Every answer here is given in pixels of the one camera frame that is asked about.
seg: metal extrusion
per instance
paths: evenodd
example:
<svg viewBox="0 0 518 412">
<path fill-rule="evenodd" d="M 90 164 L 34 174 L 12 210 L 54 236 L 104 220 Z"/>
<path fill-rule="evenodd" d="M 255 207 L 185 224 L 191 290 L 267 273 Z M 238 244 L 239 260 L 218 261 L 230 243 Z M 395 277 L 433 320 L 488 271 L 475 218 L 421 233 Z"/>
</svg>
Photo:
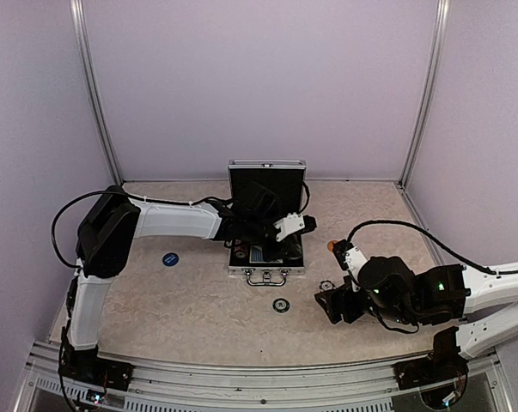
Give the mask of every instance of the metal extrusion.
<svg viewBox="0 0 518 412">
<path fill-rule="evenodd" d="M 85 25 L 85 14 L 83 10 L 82 0 L 70 0 L 71 17 L 73 19 L 74 28 L 76 30 L 76 39 L 81 55 L 83 71 L 85 74 L 85 82 L 87 83 L 88 95 L 93 107 L 94 120 L 98 128 L 98 134 L 101 140 L 102 150 L 106 156 L 108 170 L 116 185 L 124 183 L 123 175 L 119 168 L 119 163 L 113 150 L 112 139 L 106 126 L 104 111 L 102 109 L 98 86 L 94 76 L 93 59 L 88 44 L 87 27 Z"/>
<path fill-rule="evenodd" d="M 442 48 L 444 37 L 446 34 L 446 26 L 448 24 L 449 0 L 438 0 L 438 10 L 436 14 L 436 24 L 434 29 L 434 37 L 432 47 L 430 49 L 429 66 L 427 69 L 427 77 L 424 84 L 423 95 L 421 96 L 421 104 L 419 113 L 413 129 L 413 138 L 411 146 L 405 158 L 404 170 L 399 179 L 399 184 L 405 191 L 410 182 L 411 174 L 417 163 L 417 156 L 424 137 L 424 129 L 429 117 L 430 105 L 434 95 L 436 77 L 442 60 Z"/>
<path fill-rule="evenodd" d="M 135 367 L 127 392 L 108 390 L 109 405 L 104 410 L 182 412 L 317 412 L 326 410 L 377 410 L 389 412 L 392 397 L 417 392 L 401 391 L 394 377 L 397 361 L 416 359 L 426 353 L 398 358 L 310 367 L 222 367 L 180 364 L 160 360 L 101 354 L 108 359 L 129 361 Z M 497 406 L 509 412 L 502 385 L 499 359 L 493 352 L 469 363 L 471 376 L 488 373 Z M 58 345 L 36 342 L 27 359 L 22 383 L 22 402 L 15 412 L 28 412 L 34 388 L 60 394 L 58 384 Z M 65 379 L 71 398 L 94 386 Z M 423 390 L 439 384 L 427 385 Z"/>
</svg>

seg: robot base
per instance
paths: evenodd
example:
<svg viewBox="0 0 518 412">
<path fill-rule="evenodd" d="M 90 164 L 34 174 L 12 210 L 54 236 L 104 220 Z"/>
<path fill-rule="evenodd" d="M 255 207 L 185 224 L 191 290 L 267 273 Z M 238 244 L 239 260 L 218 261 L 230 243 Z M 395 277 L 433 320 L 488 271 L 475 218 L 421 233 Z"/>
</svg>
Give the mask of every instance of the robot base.
<svg viewBox="0 0 518 412">
<path fill-rule="evenodd" d="M 97 354 L 98 347 L 76 351 L 67 345 L 59 373 L 63 377 L 101 388 L 127 391 L 134 366 L 126 362 L 102 359 Z"/>
<path fill-rule="evenodd" d="M 434 352 L 424 358 L 406 360 L 394 365 L 394 374 L 401 390 L 426 386 L 468 374 L 467 361 L 456 345 L 457 327 L 448 328 L 434 336 Z"/>
</svg>

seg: marble-patterned floor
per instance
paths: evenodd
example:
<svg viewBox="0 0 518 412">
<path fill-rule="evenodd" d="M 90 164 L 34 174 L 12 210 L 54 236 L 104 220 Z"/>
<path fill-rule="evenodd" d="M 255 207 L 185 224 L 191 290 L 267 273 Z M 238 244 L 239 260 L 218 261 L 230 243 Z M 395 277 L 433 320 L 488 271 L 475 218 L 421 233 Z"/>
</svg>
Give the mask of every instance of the marble-patterned floor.
<svg viewBox="0 0 518 412">
<path fill-rule="evenodd" d="M 314 301 L 320 281 L 342 283 L 326 244 L 343 239 L 361 221 L 412 221 L 391 183 L 308 183 L 307 214 L 318 228 L 303 237 L 306 273 L 281 288 L 252 288 L 244 277 L 229 277 L 228 253 L 220 243 L 201 239 L 136 239 L 129 263 L 116 278 L 101 318 L 104 352 L 210 365 L 290 366 L 369 361 L 428 350 L 442 327 L 424 326 L 416 335 L 386 331 L 363 317 L 354 324 L 331 324 Z M 139 195 L 173 200 L 229 197 L 224 181 L 133 183 Z M 433 266 L 422 238 L 402 227 L 367 227 L 355 237 L 366 256 L 401 256 L 420 273 Z M 166 267 L 162 257 L 180 261 Z M 290 302 L 286 313 L 272 309 L 276 298 Z M 51 340 L 58 341 L 61 312 Z"/>
</svg>

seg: white robotic arm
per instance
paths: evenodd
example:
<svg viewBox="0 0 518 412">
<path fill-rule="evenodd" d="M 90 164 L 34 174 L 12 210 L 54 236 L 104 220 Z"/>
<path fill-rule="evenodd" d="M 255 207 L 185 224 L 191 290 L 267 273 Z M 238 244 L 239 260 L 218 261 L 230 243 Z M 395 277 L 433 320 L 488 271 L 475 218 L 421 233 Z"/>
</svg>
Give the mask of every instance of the white robotic arm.
<svg viewBox="0 0 518 412">
<path fill-rule="evenodd" d="M 364 222 L 358 228 L 368 224 L 374 223 Z M 396 224 L 415 228 L 407 222 Z M 461 320 L 459 327 L 435 335 L 432 354 L 394 365 L 402 390 L 466 376 L 470 359 L 518 335 L 518 263 L 486 268 L 451 251 L 468 266 L 438 266 L 415 275 L 399 257 L 367 259 L 348 239 L 334 243 L 332 252 L 341 269 L 349 272 L 344 285 L 315 295 L 332 323 L 353 323 L 369 314 L 388 330 L 414 333 L 420 324 Z M 463 322 L 466 315 L 501 305 L 507 306 L 479 321 Z M 416 329 L 402 329 L 401 324 Z M 462 383 L 443 388 L 437 392 L 442 397 L 428 396 L 425 402 L 435 409 L 445 408 L 457 402 L 465 390 Z"/>
<path fill-rule="evenodd" d="M 129 199 L 140 209 L 133 239 L 146 236 L 191 236 L 214 239 L 221 227 L 218 210 L 208 203 L 196 206 L 176 206 L 148 203 Z M 293 233 L 302 231 L 305 221 L 302 215 L 290 214 L 276 223 L 277 242 Z M 76 293 L 70 314 L 68 340 L 76 351 L 94 349 L 98 344 L 98 330 L 102 308 L 114 276 L 104 278 L 85 273 L 85 262 L 77 261 L 83 269 L 76 270 Z"/>
<path fill-rule="evenodd" d="M 368 259 L 357 247 L 352 247 L 345 253 L 344 260 L 352 274 L 353 290 L 357 292 L 360 290 L 360 270 Z M 470 267 L 462 271 L 464 287 L 468 292 L 459 318 L 481 309 L 508 304 L 478 322 L 459 326 L 456 344 L 460 348 L 459 355 L 467 360 L 518 335 L 518 274 L 497 275 L 498 272 L 518 270 L 518 263 L 502 264 L 491 269 L 496 272 L 495 275 L 487 275 Z M 440 292 L 445 292 L 446 285 L 441 283 L 438 287 Z"/>
<path fill-rule="evenodd" d="M 133 239 L 146 236 L 191 236 L 232 245 L 236 240 L 260 245 L 266 261 L 298 258 L 298 236 L 315 230 L 311 216 L 279 217 L 279 204 L 267 189 L 250 197 L 223 201 L 207 197 L 197 203 L 150 201 L 126 193 L 119 186 L 89 193 L 64 206 L 52 224 L 52 240 L 58 217 L 71 204 L 101 194 L 77 230 L 77 262 L 66 306 L 68 326 L 62 335 L 61 376 L 104 384 L 126 391 L 132 366 L 103 360 L 98 354 L 98 330 L 108 289 L 125 267 Z"/>
</svg>

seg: white wall panel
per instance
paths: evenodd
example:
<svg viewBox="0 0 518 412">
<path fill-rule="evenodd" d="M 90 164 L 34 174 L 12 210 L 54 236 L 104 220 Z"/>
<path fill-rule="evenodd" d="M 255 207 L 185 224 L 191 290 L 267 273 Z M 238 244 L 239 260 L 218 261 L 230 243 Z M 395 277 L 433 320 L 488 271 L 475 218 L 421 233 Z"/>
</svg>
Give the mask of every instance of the white wall panel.
<svg viewBox="0 0 518 412">
<path fill-rule="evenodd" d="M 1 0 L 0 412 L 13 410 L 29 350 L 46 339 L 73 278 L 52 251 L 52 218 L 110 181 L 69 2 Z M 58 244 L 72 262 L 77 226 L 92 204 L 58 223 Z"/>
<path fill-rule="evenodd" d="M 451 3 L 409 190 L 456 251 L 482 264 L 518 260 L 518 1 Z M 518 340 L 498 353 L 518 411 Z"/>
<path fill-rule="evenodd" d="M 226 175 L 229 158 L 304 158 L 316 178 L 397 179 L 436 0 L 85 3 L 126 179 Z"/>
</svg>

